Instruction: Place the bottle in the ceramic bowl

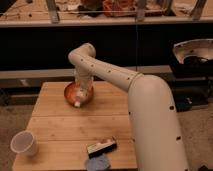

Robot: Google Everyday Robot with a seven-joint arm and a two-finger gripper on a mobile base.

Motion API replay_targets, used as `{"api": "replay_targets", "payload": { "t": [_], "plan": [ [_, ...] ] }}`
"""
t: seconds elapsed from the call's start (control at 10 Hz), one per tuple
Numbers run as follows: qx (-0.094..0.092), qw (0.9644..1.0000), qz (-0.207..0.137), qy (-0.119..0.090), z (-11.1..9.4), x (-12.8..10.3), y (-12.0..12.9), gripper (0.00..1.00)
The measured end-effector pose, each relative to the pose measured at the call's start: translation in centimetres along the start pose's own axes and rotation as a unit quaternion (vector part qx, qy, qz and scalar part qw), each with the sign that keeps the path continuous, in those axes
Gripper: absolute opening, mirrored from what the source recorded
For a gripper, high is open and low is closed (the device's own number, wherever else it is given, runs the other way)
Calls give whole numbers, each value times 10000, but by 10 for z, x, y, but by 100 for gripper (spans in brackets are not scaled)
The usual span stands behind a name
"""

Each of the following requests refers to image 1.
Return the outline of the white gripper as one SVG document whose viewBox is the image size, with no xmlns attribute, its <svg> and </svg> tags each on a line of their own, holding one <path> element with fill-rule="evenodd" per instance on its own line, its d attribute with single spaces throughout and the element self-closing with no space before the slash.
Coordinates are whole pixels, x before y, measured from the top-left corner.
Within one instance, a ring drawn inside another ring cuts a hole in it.
<svg viewBox="0 0 213 171">
<path fill-rule="evenodd" d="M 93 96 L 93 76 L 82 69 L 75 69 L 76 101 L 74 106 L 81 107 L 80 101 L 87 101 Z"/>
</svg>

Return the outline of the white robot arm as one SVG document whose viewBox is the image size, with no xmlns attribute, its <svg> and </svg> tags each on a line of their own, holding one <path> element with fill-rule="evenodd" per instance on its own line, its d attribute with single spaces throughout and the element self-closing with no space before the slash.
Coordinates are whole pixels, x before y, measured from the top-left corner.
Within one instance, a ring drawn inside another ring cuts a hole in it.
<svg viewBox="0 0 213 171">
<path fill-rule="evenodd" d="M 162 78 L 100 61 L 90 43 L 72 50 L 68 59 L 76 69 L 74 106 L 80 107 L 91 99 L 94 76 L 128 93 L 139 171 L 189 171 L 173 95 Z"/>
</svg>

